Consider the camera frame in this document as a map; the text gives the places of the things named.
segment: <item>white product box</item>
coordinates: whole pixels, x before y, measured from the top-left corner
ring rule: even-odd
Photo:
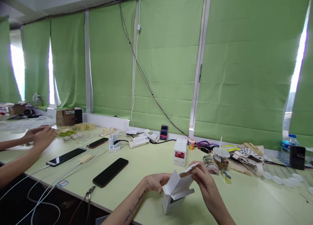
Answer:
[[[147,142],[149,142],[149,139],[146,136],[132,138],[129,141],[129,147],[130,148],[136,148],[136,147],[139,147],[141,145],[145,145]]]
[[[175,207],[182,205],[185,197],[195,192],[194,189],[189,188],[193,181],[190,170],[196,167],[197,164],[192,164],[180,174],[174,170],[167,184],[163,186],[164,196],[162,205],[165,214],[168,214]]]
[[[156,134],[154,134],[154,133],[153,133],[151,130],[149,130],[149,129],[146,129],[146,130],[144,131],[144,134],[145,134],[146,136],[148,136],[148,138],[151,139],[151,140],[153,140],[154,142],[158,142],[158,140],[159,140],[159,136],[156,135]]]
[[[185,167],[187,140],[178,138],[174,147],[173,164]]]

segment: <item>small container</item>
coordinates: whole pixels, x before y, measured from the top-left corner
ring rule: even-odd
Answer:
[[[218,166],[215,163],[210,153],[208,153],[208,155],[205,155],[203,157],[203,163],[205,167],[208,169],[210,174],[214,174],[214,175],[218,174]]]
[[[188,148],[190,149],[190,150],[194,150],[195,149],[195,140],[194,139],[189,139],[188,140]]]

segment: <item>smartphone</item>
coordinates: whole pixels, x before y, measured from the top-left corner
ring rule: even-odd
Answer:
[[[107,142],[107,141],[108,141],[108,138],[99,139],[99,140],[97,140],[97,141],[95,141],[95,142],[92,142],[91,144],[88,144],[88,145],[87,145],[87,148],[96,148],[96,147],[98,147],[98,146],[104,144],[104,143]]]
[[[306,149],[300,146],[290,147],[290,166],[294,169],[304,170]]]
[[[100,188],[105,187],[127,164],[127,160],[123,158],[117,159],[108,168],[97,175],[92,182]]]
[[[60,157],[57,157],[53,160],[48,161],[46,164],[55,167],[55,166],[60,165],[63,162],[66,162],[67,160],[70,160],[73,157],[76,157],[76,156],[78,156],[81,153],[86,152],[86,151],[87,151],[86,148],[77,148],[77,149],[74,149],[74,150],[72,150],[66,154],[63,154]]]

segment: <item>small jar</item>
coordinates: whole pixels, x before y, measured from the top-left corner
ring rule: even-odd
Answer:
[[[219,170],[218,170],[218,166],[216,165],[213,157],[211,156],[210,153],[208,153],[208,155],[205,155],[203,157],[203,163],[205,165],[205,167],[207,168],[207,170],[209,171],[210,174],[218,174]]]

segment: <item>packaging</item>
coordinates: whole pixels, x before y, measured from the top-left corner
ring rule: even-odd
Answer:
[[[174,147],[173,164],[185,167],[187,140],[178,138]]]
[[[75,110],[63,109],[56,111],[56,125],[57,126],[74,126],[75,125]]]
[[[146,129],[144,131],[144,134],[151,140],[153,140],[154,142],[157,142],[159,140],[159,136],[154,134],[151,130]]]
[[[93,123],[87,123],[87,130],[88,131],[91,131],[91,130],[94,130],[96,127]]]
[[[195,192],[194,189],[189,189],[193,182],[190,170],[196,167],[197,164],[192,164],[180,174],[174,170],[167,184],[163,186],[164,196],[162,205],[165,214],[182,205],[185,197]]]
[[[82,122],[82,123],[76,124],[75,125],[75,130],[76,131],[85,131],[85,130],[87,130],[87,123],[86,122]]]
[[[141,145],[145,145],[148,142],[149,142],[149,139],[147,136],[132,138],[129,141],[129,147],[130,148],[136,148],[136,147],[139,147]]]
[[[10,115],[19,115],[24,113],[24,110],[26,109],[26,104],[14,104],[13,106],[9,106],[8,108]]]

